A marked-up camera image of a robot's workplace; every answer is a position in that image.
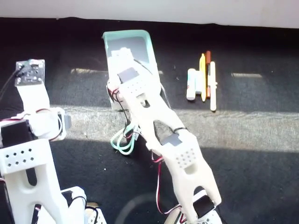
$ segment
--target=marker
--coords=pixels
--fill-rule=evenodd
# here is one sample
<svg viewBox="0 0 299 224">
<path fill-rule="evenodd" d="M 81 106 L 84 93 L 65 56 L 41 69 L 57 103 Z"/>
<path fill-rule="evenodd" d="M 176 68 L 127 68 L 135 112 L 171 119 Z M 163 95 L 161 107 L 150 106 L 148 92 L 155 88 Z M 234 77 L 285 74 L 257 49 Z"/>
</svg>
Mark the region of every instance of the marker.
<svg viewBox="0 0 299 224">
<path fill-rule="evenodd" d="M 207 69 L 207 89 L 206 89 L 206 97 L 211 97 L 211 85 L 210 85 L 210 63 L 211 63 L 211 52 L 209 50 L 206 51 L 206 69 Z"/>
<path fill-rule="evenodd" d="M 187 100 L 195 100 L 195 69 L 188 69 L 188 80 L 187 80 Z"/>
<path fill-rule="evenodd" d="M 204 74 L 202 76 L 202 89 L 201 89 L 201 99 L 203 102 L 206 100 L 206 57 L 205 54 L 201 54 L 199 60 L 199 70 Z"/>
<path fill-rule="evenodd" d="M 210 109 L 211 111 L 216 111 L 216 68 L 215 62 L 210 63 L 210 89 L 211 89 L 211 104 Z"/>
</svg>

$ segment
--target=white marker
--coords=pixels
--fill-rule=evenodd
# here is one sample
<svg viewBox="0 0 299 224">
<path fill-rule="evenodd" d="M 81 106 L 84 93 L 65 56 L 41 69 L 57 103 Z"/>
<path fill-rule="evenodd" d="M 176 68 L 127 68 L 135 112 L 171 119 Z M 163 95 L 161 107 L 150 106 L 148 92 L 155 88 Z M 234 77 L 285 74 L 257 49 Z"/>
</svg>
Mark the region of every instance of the white marker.
<svg viewBox="0 0 299 224">
<path fill-rule="evenodd" d="M 217 83 L 216 83 L 216 68 L 215 68 L 215 62 L 210 63 L 210 69 L 211 69 L 211 75 L 209 76 L 209 84 L 211 88 L 211 105 L 210 109 L 211 111 L 216 111 L 216 88 L 217 88 Z"/>
<path fill-rule="evenodd" d="M 188 69 L 187 95 L 188 100 L 195 100 L 195 69 Z"/>
</svg>

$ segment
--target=dark gray carpet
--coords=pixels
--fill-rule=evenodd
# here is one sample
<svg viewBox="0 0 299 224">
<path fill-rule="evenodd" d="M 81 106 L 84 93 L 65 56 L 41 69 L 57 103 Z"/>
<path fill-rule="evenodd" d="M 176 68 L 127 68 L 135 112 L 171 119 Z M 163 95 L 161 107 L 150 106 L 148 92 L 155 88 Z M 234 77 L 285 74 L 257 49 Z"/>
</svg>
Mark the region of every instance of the dark gray carpet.
<svg viewBox="0 0 299 224">
<path fill-rule="evenodd" d="M 165 220 L 154 202 L 157 167 L 142 142 L 129 157 L 115 153 L 109 143 L 125 119 L 109 109 L 101 35 L 122 29 L 151 34 L 169 101 L 198 137 L 218 183 L 227 223 L 298 223 L 298 30 L 79 19 L 1 19 L 0 28 L 0 85 L 15 61 L 46 60 L 50 101 L 73 118 L 67 139 L 51 144 L 61 188 L 85 189 L 88 200 L 101 205 L 108 223 L 136 197 L 144 202 L 126 224 Z M 185 100 L 186 72 L 197 68 L 199 54 L 207 49 L 216 61 L 216 113 L 209 111 L 208 102 Z M 0 102 L 0 118 L 21 111 L 19 103 L 11 88 Z M 165 130 L 158 128 L 161 135 Z M 165 167 L 161 195 L 164 209 L 175 204 Z"/>
</svg>

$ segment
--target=black cable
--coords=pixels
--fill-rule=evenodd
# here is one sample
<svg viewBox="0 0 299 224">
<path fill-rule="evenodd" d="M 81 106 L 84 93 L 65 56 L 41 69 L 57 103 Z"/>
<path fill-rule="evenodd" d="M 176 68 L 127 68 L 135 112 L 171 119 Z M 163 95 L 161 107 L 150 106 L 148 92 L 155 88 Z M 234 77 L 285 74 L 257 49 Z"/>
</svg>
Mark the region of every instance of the black cable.
<svg viewBox="0 0 299 224">
<path fill-rule="evenodd" d="M 74 197 L 74 198 L 72 199 L 72 201 L 71 201 L 71 204 L 73 203 L 73 201 L 75 201 L 75 200 L 78 199 L 78 198 L 82 198 L 82 199 L 85 201 L 85 206 L 84 206 L 84 207 L 86 207 L 87 201 L 86 201 L 86 199 L 85 199 L 83 196 L 77 196 L 77 197 Z"/>
<path fill-rule="evenodd" d="M 128 125 L 128 122 L 129 122 L 128 116 L 127 116 L 127 114 L 126 114 L 125 109 L 123 108 L 123 106 L 121 105 L 121 103 L 120 103 L 120 101 L 119 101 L 119 99 L 118 99 L 118 97 L 117 97 L 117 93 L 116 93 L 116 95 L 115 95 L 115 97 L 116 97 L 116 102 L 118 102 L 119 105 L 121 106 L 121 109 L 122 109 L 122 111 L 124 112 L 125 117 L 126 117 L 126 122 L 127 122 L 126 125 Z"/>
<path fill-rule="evenodd" d="M 128 126 L 130 123 L 129 123 L 129 119 L 128 119 L 127 113 L 126 113 L 125 109 L 123 108 L 123 106 L 121 105 L 121 103 L 120 103 L 120 101 L 119 101 L 119 99 L 118 99 L 118 97 L 117 97 L 117 93 L 118 93 L 118 92 L 115 93 L 115 97 L 116 97 L 116 100 L 115 100 L 115 101 L 119 103 L 119 105 L 121 106 L 121 109 L 122 109 L 122 111 L 123 111 L 123 113 L 125 114 L 125 117 L 126 117 L 126 124 L 125 124 L 125 127 L 124 127 L 123 132 L 122 132 L 122 133 L 123 133 L 123 136 L 126 138 L 127 136 L 126 136 L 126 134 L 125 134 L 125 131 L 126 131 L 127 126 Z"/>
<path fill-rule="evenodd" d="M 99 217 L 98 210 L 96 208 L 94 208 L 94 207 L 91 207 L 91 206 L 86 206 L 85 209 L 92 209 L 92 210 L 94 210 L 96 212 L 95 219 L 94 219 L 94 222 L 93 222 L 94 224 L 96 224 L 97 221 L 98 221 L 98 217 Z"/>
<path fill-rule="evenodd" d="M 142 64 L 140 61 L 138 61 L 135 58 L 134 58 L 134 61 L 136 61 L 138 64 L 140 64 L 142 67 L 144 67 L 151 75 L 153 75 L 153 73 L 144 64 Z"/>
<path fill-rule="evenodd" d="M 0 101 L 2 100 L 3 98 L 3 95 L 5 93 L 5 91 L 7 90 L 7 87 L 8 87 L 8 84 L 9 82 L 12 80 L 12 78 L 14 78 L 15 76 L 17 76 L 21 71 L 22 69 L 24 68 L 25 66 L 21 66 L 20 69 L 16 69 L 11 75 L 10 77 L 8 78 L 8 80 L 5 82 L 5 84 L 3 85 L 2 89 L 0 90 Z"/>
<path fill-rule="evenodd" d="M 186 129 L 186 130 L 187 130 L 186 127 L 178 127 L 178 128 L 175 128 L 172 132 L 175 133 L 175 132 L 177 132 L 178 130 L 182 130 L 182 129 Z"/>
</svg>

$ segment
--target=wire bundle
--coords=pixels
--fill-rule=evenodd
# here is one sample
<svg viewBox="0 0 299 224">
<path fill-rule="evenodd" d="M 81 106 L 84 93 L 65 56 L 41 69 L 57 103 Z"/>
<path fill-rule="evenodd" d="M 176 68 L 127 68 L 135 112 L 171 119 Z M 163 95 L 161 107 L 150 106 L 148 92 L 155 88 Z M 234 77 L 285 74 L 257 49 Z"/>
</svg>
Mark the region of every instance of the wire bundle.
<svg viewBox="0 0 299 224">
<path fill-rule="evenodd" d="M 133 152 L 134 144 L 136 137 L 134 133 L 137 133 L 138 124 L 130 123 L 129 125 L 126 125 L 123 129 L 119 130 L 110 140 L 111 146 L 118 150 L 123 155 L 129 155 Z M 121 140 L 123 138 L 130 139 L 129 143 L 126 146 L 121 146 Z"/>
</svg>

